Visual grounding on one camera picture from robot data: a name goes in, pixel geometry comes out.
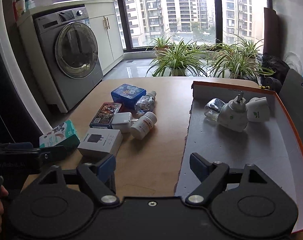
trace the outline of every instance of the high-rise building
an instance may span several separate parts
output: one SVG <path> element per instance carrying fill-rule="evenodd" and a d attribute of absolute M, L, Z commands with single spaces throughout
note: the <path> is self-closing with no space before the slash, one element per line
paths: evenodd
<path fill-rule="evenodd" d="M 254 42 L 262 40 L 264 7 L 267 7 L 267 0 L 222 0 L 223 41 L 236 43 L 239 40 L 236 35 Z"/>
<path fill-rule="evenodd" d="M 206 0 L 125 0 L 125 5 L 133 47 L 147 46 L 151 38 L 163 35 L 202 39 L 209 27 Z M 125 48 L 117 0 L 115 8 Z"/>

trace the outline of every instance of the gold cabinet handle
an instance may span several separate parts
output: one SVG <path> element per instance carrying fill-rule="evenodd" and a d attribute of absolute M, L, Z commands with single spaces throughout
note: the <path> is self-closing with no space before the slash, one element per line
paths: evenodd
<path fill-rule="evenodd" d="M 105 26 L 105 29 L 106 29 L 106 30 L 108 30 L 108 27 L 107 27 L 107 21 L 106 21 L 105 16 L 104 16 L 104 20 L 103 20 L 103 21 L 104 21 L 104 26 Z"/>
<path fill-rule="evenodd" d="M 108 17 L 106 17 L 106 19 L 107 19 L 107 23 L 108 23 L 108 28 L 110 29 Z"/>

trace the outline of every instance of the balcony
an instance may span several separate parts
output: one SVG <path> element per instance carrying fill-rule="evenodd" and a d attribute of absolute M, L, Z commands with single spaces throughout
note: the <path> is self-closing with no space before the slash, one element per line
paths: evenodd
<path fill-rule="evenodd" d="M 150 34 L 151 34 L 151 35 L 161 35 L 161 31 L 159 31 L 159 32 L 152 32 L 152 31 L 151 31 Z"/>

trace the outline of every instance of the white plug-in device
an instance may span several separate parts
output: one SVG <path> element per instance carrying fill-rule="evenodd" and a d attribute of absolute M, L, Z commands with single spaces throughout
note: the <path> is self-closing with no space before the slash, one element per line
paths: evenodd
<path fill-rule="evenodd" d="M 250 122 L 265 122 L 270 118 L 270 111 L 266 97 L 252 98 L 246 104 L 247 118 Z"/>
<path fill-rule="evenodd" d="M 219 124 L 236 132 L 242 132 L 248 124 L 246 99 L 243 95 L 242 91 L 234 100 L 225 104 L 217 119 Z"/>

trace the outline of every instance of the metal screw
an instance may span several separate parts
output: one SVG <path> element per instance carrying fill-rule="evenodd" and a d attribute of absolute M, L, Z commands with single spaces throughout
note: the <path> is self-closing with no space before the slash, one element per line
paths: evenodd
<path fill-rule="evenodd" d="M 191 195 L 188 200 L 192 203 L 201 203 L 204 201 L 204 197 L 201 195 Z"/>
<path fill-rule="evenodd" d="M 104 203 L 114 203 L 117 201 L 117 197 L 113 196 L 113 195 L 105 195 L 101 198 L 101 200 L 104 202 Z"/>
<path fill-rule="evenodd" d="M 149 202 L 148 202 L 148 205 L 149 205 L 150 207 L 154 207 L 154 206 L 157 205 L 157 202 L 156 202 L 156 201 L 149 201 Z"/>

